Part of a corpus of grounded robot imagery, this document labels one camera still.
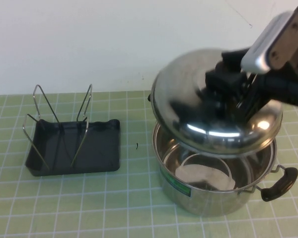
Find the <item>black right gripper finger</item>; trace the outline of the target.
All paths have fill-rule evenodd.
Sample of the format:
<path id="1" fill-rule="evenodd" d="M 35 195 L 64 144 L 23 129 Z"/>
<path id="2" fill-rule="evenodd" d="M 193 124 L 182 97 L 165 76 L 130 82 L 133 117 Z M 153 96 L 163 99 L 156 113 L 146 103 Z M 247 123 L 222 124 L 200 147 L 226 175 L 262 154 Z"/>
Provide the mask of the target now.
<path id="1" fill-rule="evenodd" d="M 205 81 L 207 86 L 220 84 L 234 85 L 241 81 L 241 74 L 212 69 L 205 73 Z"/>
<path id="2" fill-rule="evenodd" d="M 240 66 L 242 58 L 248 52 L 248 48 L 233 50 L 233 51 L 223 51 L 222 59 L 226 65 Z"/>

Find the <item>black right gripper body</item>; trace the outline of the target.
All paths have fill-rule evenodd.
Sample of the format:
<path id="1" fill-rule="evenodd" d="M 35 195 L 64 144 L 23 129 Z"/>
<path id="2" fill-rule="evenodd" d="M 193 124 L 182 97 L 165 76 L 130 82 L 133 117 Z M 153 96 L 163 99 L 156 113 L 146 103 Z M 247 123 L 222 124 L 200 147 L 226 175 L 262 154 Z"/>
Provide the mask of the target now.
<path id="1" fill-rule="evenodd" d="M 292 66 L 271 70 L 266 74 L 251 74 L 252 84 L 237 106 L 240 118 L 251 118 L 270 100 L 298 105 L 298 76 Z"/>

